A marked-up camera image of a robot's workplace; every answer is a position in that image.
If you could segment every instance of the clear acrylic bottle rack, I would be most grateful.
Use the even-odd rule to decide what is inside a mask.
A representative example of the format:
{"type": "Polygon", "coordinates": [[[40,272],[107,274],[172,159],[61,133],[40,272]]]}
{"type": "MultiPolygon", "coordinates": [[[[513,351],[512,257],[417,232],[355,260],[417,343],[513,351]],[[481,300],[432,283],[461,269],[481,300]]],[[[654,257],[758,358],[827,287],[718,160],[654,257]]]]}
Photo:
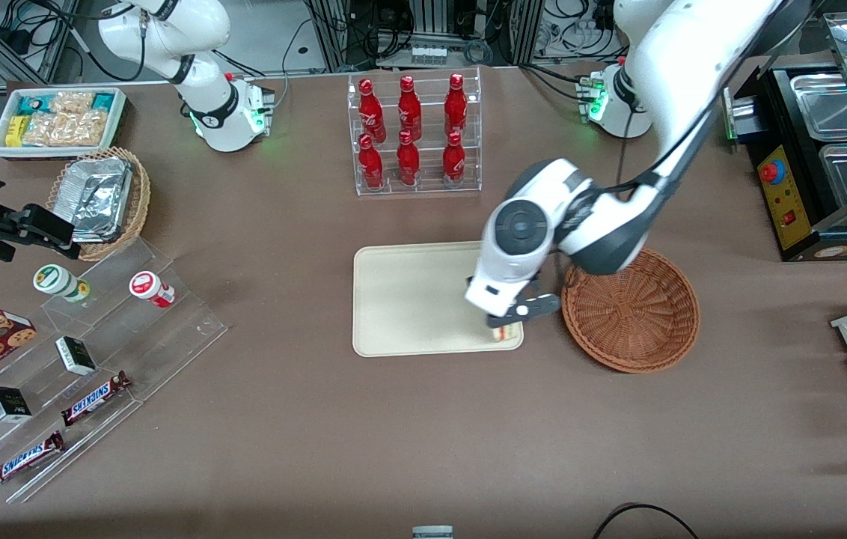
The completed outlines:
{"type": "Polygon", "coordinates": [[[33,414],[20,424],[0,423],[0,466],[55,430],[67,448],[0,485],[0,498],[9,504],[33,496],[227,331],[180,280],[171,259],[143,239],[113,252],[81,277],[91,284],[91,294],[78,303],[60,297],[45,302],[29,315],[37,337],[0,362],[0,386],[20,389],[33,414]],[[130,296],[127,283],[141,270],[157,273],[174,287],[177,298],[170,307],[130,296]],[[88,346],[97,365],[92,375],[65,371],[55,349],[62,335],[88,346]],[[61,411],[119,371],[132,385],[65,427],[61,411]]]}
{"type": "Polygon", "coordinates": [[[351,75],[347,86],[347,116],[351,127],[351,153],[354,156],[354,178],[358,195],[413,195],[419,193],[454,194],[479,191],[483,181],[483,163],[481,161],[482,116],[480,70],[433,69],[422,71],[389,72],[380,71],[351,75]],[[447,134],[444,132],[444,99],[450,90],[450,75],[460,73],[464,76],[464,93],[467,95],[467,129],[462,134],[461,146],[467,157],[464,160],[464,180],[460,187],[448,188],[444,185],[444,148],[447,147],[447,134]],[[414,78],[414,87],[421,99],[423,115],[423,138],[417,140],[417,149],[421,156],[421,177],[415,187],[407,187],[400,182],[400,169],[397,167],[397,133],[400,133],[400,116],[397,114],[397,101],[400,101],[400,77],[410,75],[414,78]],[[363,133],[361,123],[361,92],[358,82],[370,79],[373,93],[383,107],[383,123],[387,138],[382,144],[376,144],[383,161],[383,188],[371,191],[363,180],[358,153],[358,137],[363,133]]]}

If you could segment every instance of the red emergency stop button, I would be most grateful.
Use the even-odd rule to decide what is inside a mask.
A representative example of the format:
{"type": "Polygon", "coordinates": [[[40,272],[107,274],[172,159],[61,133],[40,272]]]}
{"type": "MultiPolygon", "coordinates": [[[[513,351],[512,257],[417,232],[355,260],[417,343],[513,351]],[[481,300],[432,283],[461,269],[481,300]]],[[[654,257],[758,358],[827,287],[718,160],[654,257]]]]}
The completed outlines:
{"type": "Polygon", "coordinates": [[[766,163],[759,167],[759,179],[770,185],[778,185],[786,177],[786,165],[783,161],[773,159],[770,163],[766,163]]]}

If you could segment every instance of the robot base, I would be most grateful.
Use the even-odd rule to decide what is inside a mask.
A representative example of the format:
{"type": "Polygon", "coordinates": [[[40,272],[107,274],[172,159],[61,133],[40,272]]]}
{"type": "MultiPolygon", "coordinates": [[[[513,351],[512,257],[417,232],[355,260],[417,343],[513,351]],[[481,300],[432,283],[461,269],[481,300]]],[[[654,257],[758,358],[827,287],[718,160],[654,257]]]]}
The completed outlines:
{"type": "Polygon", "coordinates": [[[258,137],[268,136],[274,117],[274,92],[246,81],[231,82],[238,91],[238,106],[218,129],[201,129],[195,120],[195,129],[208,146],[217,151],[237,151],[254,142],[258,137]]]}
{"type": "Polygon", "coordinates": [[[595,123],[612,136],[636,138],[648,132],[652,122],[645,112],[634,113],[629,119],[629,103],[613,88],[613,78],[619,70],[619,65],[611,65],[603,71],[594,71],[589,79],[577,83],[577,95],[591,102],[580,103],[580,116],[584,123],[595,123]]]}

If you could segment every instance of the brown woven basket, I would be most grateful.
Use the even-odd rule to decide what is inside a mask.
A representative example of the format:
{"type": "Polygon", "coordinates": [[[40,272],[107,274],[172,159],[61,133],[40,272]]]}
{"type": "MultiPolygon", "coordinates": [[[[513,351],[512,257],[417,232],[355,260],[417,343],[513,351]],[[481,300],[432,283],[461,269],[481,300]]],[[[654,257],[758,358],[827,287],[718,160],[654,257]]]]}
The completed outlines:
{"type": "MultiPolygon", "coordinates": [[[[123,219],[123,224],[121,225],[121,236],[111,243],[82,243],[79,259],[85,262],[97,262],[103,257],[108,256],[113,250],[118,249],[118,246],[140,235],[141,229],[144,228],[145,219],[147,218],[147,205],[150,203],[150,180],[147,178],[147,171],[141,166],[141,161],[133,153],[130,153],[130,151],[122,147],[109,147],[108,150],[98,150],[94,151],[94,153],[89,153],[87,156],[79,157],[79,160],[103,159],[105,157],[121,157],[133,164],[132,191],[127,196],[127,208],[125,210],[125,219],[123,219]]],[[[64,177],[64,171],[69,166],[71,166],[71,163],[65,166],[64,170],[58,174],[58,180],[51,187],[51,195],[48,195],[48,201],[44,204],[45,208],[50,210],[54,206],[55,199],[58,197],[58,188],[61,188],[61,178],[64,177]]]]}
{"type": "Polygon", "coordinates": [[[686,356],[700,330],[700,304],[686,276],[643,249],[622,272],[566,274],[563,319],[587,354],[618,371],[663,371],[686,356]]]}

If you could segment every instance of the snickers bar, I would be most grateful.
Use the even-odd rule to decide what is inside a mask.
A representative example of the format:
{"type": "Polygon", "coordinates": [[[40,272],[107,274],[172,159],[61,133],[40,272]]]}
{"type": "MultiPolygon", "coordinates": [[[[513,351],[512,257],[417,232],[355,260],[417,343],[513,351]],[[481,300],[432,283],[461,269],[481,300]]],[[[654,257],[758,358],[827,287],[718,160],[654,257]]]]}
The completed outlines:
{"type": "Polygon", "coordinates": [[[86,413],[101,406],[103,402],[115,396],[121,389],[130,386],[130,380],[123,371],[112,376],[108,382],[103,383],[98,389],[91,392],[91,395],[74,403],[74,406],[61,412],[61,417],[64,417],[64,426],[70,427],[74,425],[86,413]]]}
{"type": "Polygon", "coordinates": [[[7,461],[4,466],[0,466],[0,484],[3,484],[12,475],[31,466],[31,464],[37,463],[41,458],[47,457],[48,454],[55,453],[55,451],[64,453],[64,438],[61,437],[60,430],[55,430],[54,433],[51,433],[51,436],[48,436],[47,440],[7,461]]]}

